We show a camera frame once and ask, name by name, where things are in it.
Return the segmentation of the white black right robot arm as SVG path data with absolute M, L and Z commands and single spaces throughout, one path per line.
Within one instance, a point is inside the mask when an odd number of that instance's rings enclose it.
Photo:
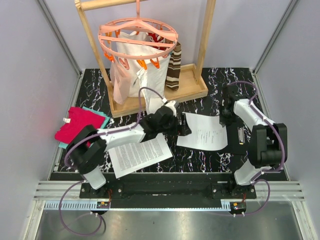
M 219 123 L 229 127 L 241 119 L 250 130 L 247 161 L 233 173 L 227 185 L 228 195 L 239 198 L 245 186 L 253 185 L 265 173 L 279 172 L 288 158 L 288 129 L 265 116 L 254 104 L 253 98 L 238 92 L 230 83 L 222 90 L 219 106 Z

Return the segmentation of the brown striped sock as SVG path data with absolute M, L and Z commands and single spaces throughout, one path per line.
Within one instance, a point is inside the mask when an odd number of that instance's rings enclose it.
M 178 42 L 170 55 L 170 60 L 168 63 L 167 74 L 165 79 L 165 86 L 172 91 L 177 91 L 179 89 L 181 60 L 182 47 L 181 44 Z

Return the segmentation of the aluminium frame rail left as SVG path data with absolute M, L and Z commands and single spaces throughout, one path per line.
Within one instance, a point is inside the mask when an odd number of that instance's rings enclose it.
M 58 26 L 56 20 L 54 19 L 54 16 L 53 16 L 52 12 L 50 11 L 46 1 L 45 0 L 35 0 L 35 2 L 39 6 L 39 9 L 42 12 L 45 20 L 47 21 L 49 28 L 51 29 L 52 33 L 54 34 L 55 38 L 57 39 L 60 47 L 62 48 L 65 56 L 67 57 L 69 63 L 71 64 L 73 70 L 75 71 L 75 73 L 79 77 L 82 73 L 82 70 L 79 67 L 75 57 L 73 56 L 70 48 L 68 47 L 67 42 L 64 39 L 64 37 L 59 29 L 59 26 Z

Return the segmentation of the white printed text sheet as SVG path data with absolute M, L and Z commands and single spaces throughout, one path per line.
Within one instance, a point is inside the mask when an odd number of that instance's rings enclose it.
M 142 143 L 128 143 L 108 151 L 117 179 L 173 156 L 163 134 Z

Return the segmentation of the red white patterned cloth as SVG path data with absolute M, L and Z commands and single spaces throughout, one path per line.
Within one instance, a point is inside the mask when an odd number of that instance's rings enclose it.
M 148 32 L 147 35 L 149 37 L 149 41 L 150 42 L 162 43 L 162 44 L 166 42 L 165 38 L 163 38 L 162 36 L 160 36 L 160 35 L 158 35 L 156 33 Z M 161 50 L 161 51 L 165 51 L 166 50 L 165 47 L 161 47 L 161 46 L 153 46 L 153 48 Z

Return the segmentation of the white hanging towel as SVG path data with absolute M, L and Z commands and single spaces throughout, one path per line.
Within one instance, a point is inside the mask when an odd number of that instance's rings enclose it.
M 130 75 L 131 83 L 128 97 L 137 98 L 139 95 L 146 100 L 148 114 L 155 113 L 161 106 L 164 96 L 165 81 L 170 57 L 146 59 L 146 68 L 135 59 L 118 58 L 114 63 L 120 64 Z

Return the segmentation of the pink hanging cloth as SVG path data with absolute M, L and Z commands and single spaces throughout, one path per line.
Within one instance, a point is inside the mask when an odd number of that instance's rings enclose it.
M 131 75 L 117 62 L 110 67 L 110 80 L 113 85 L 113 99 L 123 105 L 130 93 Z

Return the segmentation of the pink round clip hanger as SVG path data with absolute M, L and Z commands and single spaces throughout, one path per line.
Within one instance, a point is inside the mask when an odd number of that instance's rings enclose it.
M 147 40 L 128 39 L 120 36 L 121 31 L 135 31 L 139 33 L 153 33 L 158 37 L 165 39 L 165 42 L 152 42 Z M 144 69 L 147 70 L 146 60 L 150 61 L 155 68 L 160 68 L 159 58 L 167 58 L 169 53 L 173 51 L 178 43 L 178 33 L 174 28 L 164 22 L 151 18 L 140 17 L 140 1 L 136 1 L 136 17 L 127 17 L 116 19 L 104 25 L 99 26 L 98 41 L 103 50 L 104 56 L 110 62 L 116 59 L 126 68 L 129 68 L 128 59 L 135 60 Z M 121 53 L 112 49 L 113 43 L 123 43 L 138 46 L 149 46 L 152 48 L 164 48 L 160 53 L 149 55 L 132 55 L 129 53 Z

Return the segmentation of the white signature form sheet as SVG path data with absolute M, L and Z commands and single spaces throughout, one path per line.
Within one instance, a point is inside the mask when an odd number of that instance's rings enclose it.
M 220 124 L 219 116 L 206 116 L 185 112 L 191 130 L 187 136 L 177 138 L 177 146 L 202 151 L 220 151 L 228 145 L 227 128 Z

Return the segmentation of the wooden drying rack frame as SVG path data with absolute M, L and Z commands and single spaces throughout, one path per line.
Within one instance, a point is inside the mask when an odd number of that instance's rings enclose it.
M 148 112 L 169 101 L 207 96 L 202 69 L 211 32 L 215 1 L 206 3 L 197 63 L 182 65 L 178 33 L 152 18 L 125 17 L 100 25 L 94 36 L 86 11 L 124 5 L 123 0 L 75 1 L 75 7 L 107 86 L 113 117 Z

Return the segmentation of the silver folder clip mechanism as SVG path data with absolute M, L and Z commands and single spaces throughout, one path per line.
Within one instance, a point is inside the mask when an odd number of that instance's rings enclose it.
M 238 132 L 238 143 L 240 145 L 244 145 L 245 144 L 245 132 L 244 132 L 244 128 L 243 127 L 238 127 L 237 128 L 237 132 Z

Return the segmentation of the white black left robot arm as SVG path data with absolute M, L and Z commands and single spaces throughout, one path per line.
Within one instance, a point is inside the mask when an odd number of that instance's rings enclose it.
M 104 152 L 126 144 L 144 143 L 159 134 L 185 137 L 192 133 L 184 113 L 178 114 L 174 101 L 166 103 L 154 113 L 141 117 L 130 125 L 96 129 L 85 126 L 67 146 L 65 164 L 72 162 L 72 168 L 90 184 L 90 192 L 97 198 L 108 193 L 107 180 L 99 168 L 99 157 Z

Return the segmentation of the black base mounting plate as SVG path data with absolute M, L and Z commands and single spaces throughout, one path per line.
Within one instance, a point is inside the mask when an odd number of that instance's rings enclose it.
M 254 200 L 253 186 L 236 186 L 231 173 L 131 173 L 120 179 L 106 173 L 98 190 L 80 187 L 81 199 L 111 198 L 113 209 L 213 209 L 222 200 Z

